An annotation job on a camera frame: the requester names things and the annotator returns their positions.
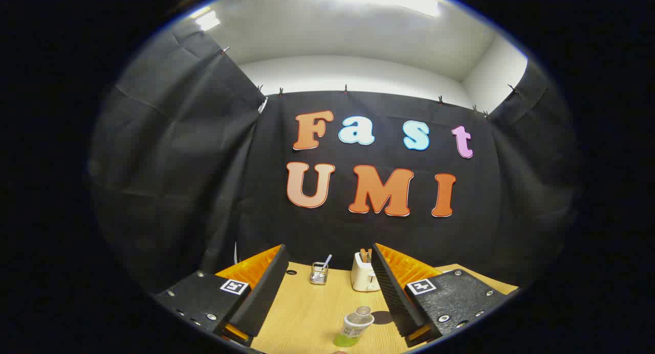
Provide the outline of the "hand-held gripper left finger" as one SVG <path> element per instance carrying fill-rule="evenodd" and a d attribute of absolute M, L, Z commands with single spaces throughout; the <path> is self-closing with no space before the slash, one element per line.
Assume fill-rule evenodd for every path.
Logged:
<path fill-rule="evenodd" d="M 289 265 L 286 245 L 217 273 L 196 271 L 154 295 L 165 309 L 203 331 L 250 347 Z"/>

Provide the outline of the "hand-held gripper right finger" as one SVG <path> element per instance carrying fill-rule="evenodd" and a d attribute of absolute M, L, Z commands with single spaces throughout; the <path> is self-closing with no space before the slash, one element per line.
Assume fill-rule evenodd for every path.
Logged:
<path fill-rule="evenodd" d="M 459 264 L 432 267 L 379 243 L 372 254 L 384 302 L 409 348 L 460 333 L 518 292 Z"/>

